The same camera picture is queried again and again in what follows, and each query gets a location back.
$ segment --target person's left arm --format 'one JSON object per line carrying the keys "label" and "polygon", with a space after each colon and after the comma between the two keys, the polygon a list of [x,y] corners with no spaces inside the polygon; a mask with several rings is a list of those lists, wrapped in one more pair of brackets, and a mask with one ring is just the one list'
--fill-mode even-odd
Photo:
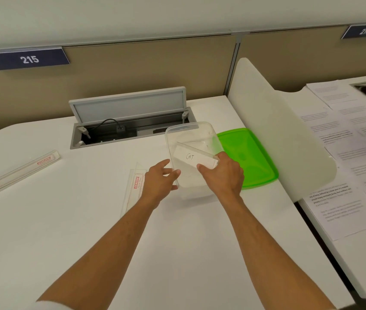
{"label": "person's left arm", "polygon": [[151,213],[177,189],[173,182],[180,170],[165,169],[168,162],[150,168],[139,201],[37,301],[54,301],[73,310],[108,309]]}

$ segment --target sign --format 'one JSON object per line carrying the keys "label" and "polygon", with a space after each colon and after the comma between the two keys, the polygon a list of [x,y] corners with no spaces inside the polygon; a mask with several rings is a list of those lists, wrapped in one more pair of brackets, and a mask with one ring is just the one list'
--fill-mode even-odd
{"label": "sign", "polygon": [[62,47],[0,51],[0,71],[70,64]]}
{"label": "sign", "polygon": [[366,25],[351,25],[341,39],[366,37]]}

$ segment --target desk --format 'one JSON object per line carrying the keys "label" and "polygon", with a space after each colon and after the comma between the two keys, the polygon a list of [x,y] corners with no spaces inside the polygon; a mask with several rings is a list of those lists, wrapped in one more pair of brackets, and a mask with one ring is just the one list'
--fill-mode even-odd
{"label": "desk", "polygon": [[[345,83],[366,82],[365,77],[346,79]],[[307,87],[296,93],[279,92],[292,109],[322,107],[325,104]],[[308,218],[328,246],[348,279],[362,298],[366,298],[366,230],[331,241],[304,202],[299,202]]]}
{"label": "desk", "polygon": [[[244,127],[224,96],[188,101],[217,133]],[[74,117],[0,130],[0,171],[57,149],[62,160],[0,192],[0,309],[34,302],[119,219],[129,170],[168,158],[164,135],[70,150]],[[278,181],[248,208],[338,307],[354,303]],[[110,309],[263,309],[216,197],[172,193],[152,214]]]}

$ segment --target red label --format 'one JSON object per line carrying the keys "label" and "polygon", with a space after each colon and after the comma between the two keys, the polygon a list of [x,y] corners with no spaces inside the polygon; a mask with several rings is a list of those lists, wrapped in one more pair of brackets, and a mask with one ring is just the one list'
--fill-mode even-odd
{"label": "red label", "polygon": [[51,159],[51,156],[46,157],[44,160],[41,160],[41,161],[37,162],[37,164],[38,164],[38,165],[40,165],[40,164],[42,164],[42,163],[44,163],[44,162],[48,161],[49,159]]}
{"label": "red label", "polygon": [[135,178],[134,189],[137,189],[137,184],[138,184],[139,179],[140,179],[140,177],[138,177],[138,176]]}

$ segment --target person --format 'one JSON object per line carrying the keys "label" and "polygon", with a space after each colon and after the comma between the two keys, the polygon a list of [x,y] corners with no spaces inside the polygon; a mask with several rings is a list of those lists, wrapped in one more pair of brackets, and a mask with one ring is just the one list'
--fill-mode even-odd
{"label": "person", "polygon": [[[264,308],[335,309],[246,207],[240,196],[244,176],[239,163],[224,152],[217,156],[220,162],[216,168],[200,164],[197,168],[230,219]],[[40,296],[32,309],[108,309],[151,213],[170,191],[177,189],[173,183],[180,170],[165,168],[168,163],[164,160],[150,167],[139,201]]]}

